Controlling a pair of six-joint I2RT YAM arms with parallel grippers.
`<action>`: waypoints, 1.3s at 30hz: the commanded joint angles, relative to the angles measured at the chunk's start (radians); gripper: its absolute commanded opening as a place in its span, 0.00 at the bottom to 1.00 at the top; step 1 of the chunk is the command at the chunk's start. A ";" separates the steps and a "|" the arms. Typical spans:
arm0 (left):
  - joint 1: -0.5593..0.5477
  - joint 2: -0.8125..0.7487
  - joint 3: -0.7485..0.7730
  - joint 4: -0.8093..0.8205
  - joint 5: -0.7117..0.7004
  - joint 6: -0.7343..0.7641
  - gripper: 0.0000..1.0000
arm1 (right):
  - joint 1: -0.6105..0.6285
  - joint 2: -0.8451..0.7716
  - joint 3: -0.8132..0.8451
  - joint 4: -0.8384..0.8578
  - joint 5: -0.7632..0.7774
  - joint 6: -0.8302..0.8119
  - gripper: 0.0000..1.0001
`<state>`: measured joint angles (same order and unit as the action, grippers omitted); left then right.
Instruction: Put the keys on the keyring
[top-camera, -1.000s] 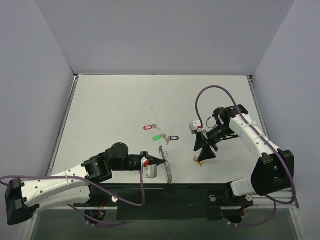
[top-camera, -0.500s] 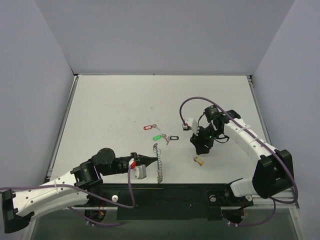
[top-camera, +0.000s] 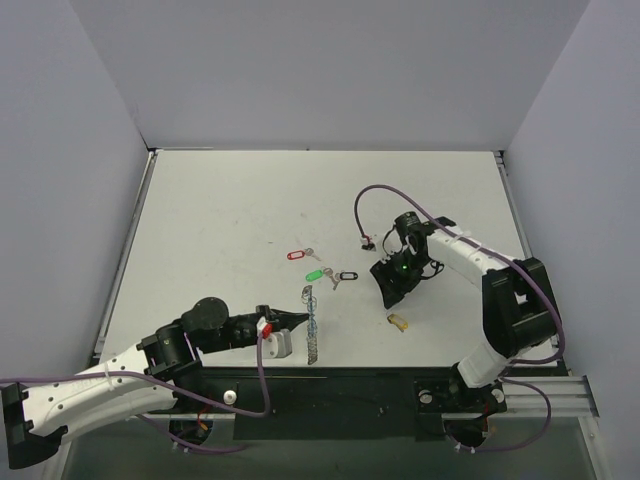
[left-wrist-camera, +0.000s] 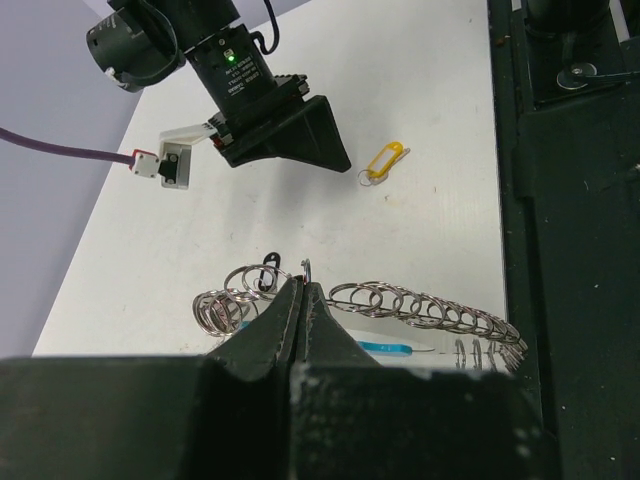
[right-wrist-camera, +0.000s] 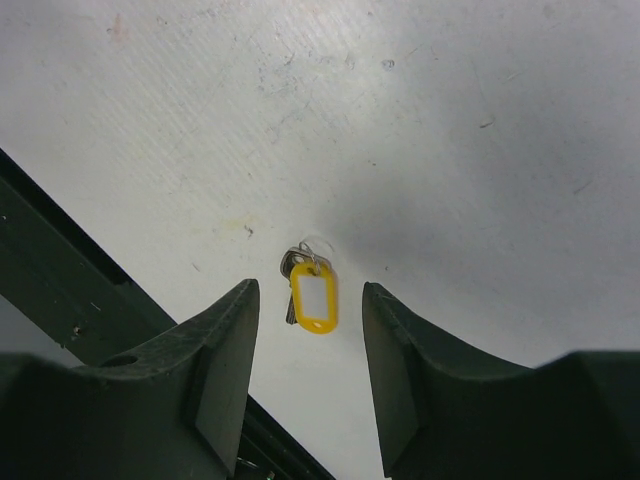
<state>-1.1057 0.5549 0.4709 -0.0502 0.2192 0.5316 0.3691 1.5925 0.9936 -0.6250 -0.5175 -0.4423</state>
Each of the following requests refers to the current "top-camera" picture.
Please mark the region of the yellow tag key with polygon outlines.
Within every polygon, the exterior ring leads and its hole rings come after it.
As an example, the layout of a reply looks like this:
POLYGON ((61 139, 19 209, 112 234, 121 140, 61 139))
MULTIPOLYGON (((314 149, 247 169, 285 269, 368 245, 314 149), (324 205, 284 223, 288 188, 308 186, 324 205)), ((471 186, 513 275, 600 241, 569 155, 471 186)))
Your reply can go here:
POLYGON ((400 315, 397 315, 395 313, 390 314, 387 317, 387 321, 402 332, 408 329, 408 322, 404 318, 402 318, 400 315))

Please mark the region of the black tag key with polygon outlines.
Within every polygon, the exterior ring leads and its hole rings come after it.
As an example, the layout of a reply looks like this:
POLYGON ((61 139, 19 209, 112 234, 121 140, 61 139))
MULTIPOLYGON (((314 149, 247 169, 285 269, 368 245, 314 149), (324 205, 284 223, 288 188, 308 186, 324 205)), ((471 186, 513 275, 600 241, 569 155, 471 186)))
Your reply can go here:
POLYGON ((353 271, 341 271, 338 273, 333 273, 331 275, 331 279, 333 282, 333 290, 336 290, 342 282, 351 282, 358 280, 359 275, 357 272, 353 271))

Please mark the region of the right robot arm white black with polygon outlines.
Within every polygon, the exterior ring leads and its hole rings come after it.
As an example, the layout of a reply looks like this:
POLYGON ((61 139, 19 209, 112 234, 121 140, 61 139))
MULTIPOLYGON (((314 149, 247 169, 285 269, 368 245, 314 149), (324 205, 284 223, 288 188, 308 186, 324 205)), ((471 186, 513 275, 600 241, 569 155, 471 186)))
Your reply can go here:
POLYGON ((491 253, 446 217, 423 222, 409 211, 396 217, 391 231, 401 248, 370 268, 386 310, 429 279, 429 265, 455 271, 481 293, 480 343, 454 364, 446 386, 453 406, 472 407, 511 362, 558 334, 559 315, 541 262, 491 253))

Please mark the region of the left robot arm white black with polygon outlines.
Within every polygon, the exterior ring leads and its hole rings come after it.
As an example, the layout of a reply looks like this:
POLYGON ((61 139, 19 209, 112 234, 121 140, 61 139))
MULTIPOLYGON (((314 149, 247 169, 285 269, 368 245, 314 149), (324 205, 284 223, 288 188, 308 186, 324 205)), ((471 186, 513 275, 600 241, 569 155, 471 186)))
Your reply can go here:
POLYGON ((253 347, 263 359, 264 347, 272 344, 274 357, 284 358, 291 352, 292 331, 309 319, 307 312, 267 305, 232 316, 223 300, 207 297, 152 335, 83 372, 51 379, 4 379, 1 405, 8 466, 12 470, 35 466, 81 435, 148 412, 173 408, 192 412, 208 405, 264 418, 271 412, 271 402, 262 365, 257 370, 263 407, 244 410, 226 395, 207 395, 201 357, 253 347))

